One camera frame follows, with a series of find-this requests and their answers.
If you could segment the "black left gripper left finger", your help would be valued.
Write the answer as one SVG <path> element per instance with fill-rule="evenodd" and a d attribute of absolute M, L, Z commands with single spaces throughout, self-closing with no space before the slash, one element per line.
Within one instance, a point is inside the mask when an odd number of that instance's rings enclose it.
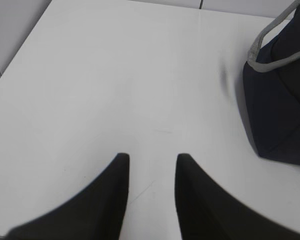
<path fill-rule="evenodd" d="M 127 208 L 130 156 L 119 153 L 86 188 L 56 209 L 11 229 L 7 240 L 117 240 Z"/>

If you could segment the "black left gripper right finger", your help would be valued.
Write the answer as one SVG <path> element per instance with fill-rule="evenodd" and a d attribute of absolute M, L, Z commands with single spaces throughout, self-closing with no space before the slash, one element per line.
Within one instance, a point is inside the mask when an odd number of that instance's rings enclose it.
<path fill-rule="evenodd" d="M 231 196 L 187 153 L 177 156 L 175 206 L 184 240 L 300 240 Z"/>

